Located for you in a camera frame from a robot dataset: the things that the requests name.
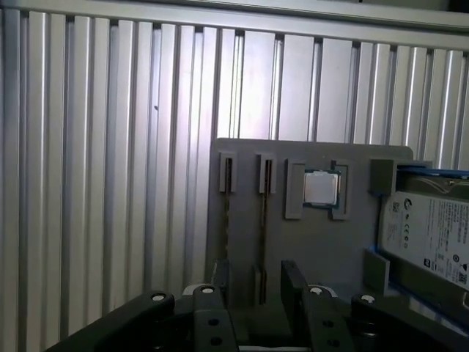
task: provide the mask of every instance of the gray plastic tray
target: gray plastic tray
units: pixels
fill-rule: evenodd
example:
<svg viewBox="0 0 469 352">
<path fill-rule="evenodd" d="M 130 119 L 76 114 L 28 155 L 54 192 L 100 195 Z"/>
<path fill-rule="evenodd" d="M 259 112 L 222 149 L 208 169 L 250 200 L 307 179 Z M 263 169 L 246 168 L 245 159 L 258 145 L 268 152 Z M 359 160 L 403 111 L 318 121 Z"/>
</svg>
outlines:
<svg viewBox="0 0 469 352">
<path fill-rule="evenodd" d="M 228 222 L 225 214 L 224 160 L 232 159 L 232 192 Z M 259 258 L 262 207 L 261 165 L 273 159 L 275 193 L 269 195 L 265 268 L 267 304 L 280 304 L 280 264 L 295 260 L 310 283 L 323 283 L 351 293 L 361 289 L 363 250 L 375 242 L 379 202 L 369 193 L 370 159 L 412 160 L 408 147 L 359 144 L 280 142 L 218 139 L 210 159 L 207 278 L 213 261 L 227 255 L 231 264 L 229 303 L 246 308 L 255 304 L 255 268 Z M 341 207 L 305 208 L 301 177 L 292 165 L 306 169 L 341 170 Z M 225 246 L 225 227 L 228 246 Z"/>
</svg>

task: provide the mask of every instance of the screw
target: screw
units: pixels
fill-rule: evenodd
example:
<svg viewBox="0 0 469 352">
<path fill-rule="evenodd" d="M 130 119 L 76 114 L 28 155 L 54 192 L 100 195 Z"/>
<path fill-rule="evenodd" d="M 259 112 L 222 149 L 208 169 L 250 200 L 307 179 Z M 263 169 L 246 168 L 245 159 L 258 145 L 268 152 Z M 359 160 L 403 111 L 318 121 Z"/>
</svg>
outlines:
<svg viewBox="0 0 469 352">
<path fill-rule="evenodd" d="M 374 302 L 374 297 L 373 297 L 373 296 L 364 295 L 364 296 L 361 296 L 361 300 L 362 300 L 362 301 L 367 301 L 368 303 L 373 303 L 373 302 Z"/>
<path fill-rule="evenodd" d="M 317 295 L 320 295 L 322 293 L 322 290 L 319 287 L 313 287 L 312 289 L 309 290 L 309 292 L 316 293 Z"/>
<path fill-rule="evenodd" d="M 154 295 L 152 297 L 152 300 L 156 302 L 156 301 L 162 301 L 162 300 L 164 300 L 164 298 L 165 298 L 164 295 Z"/>
</svg>

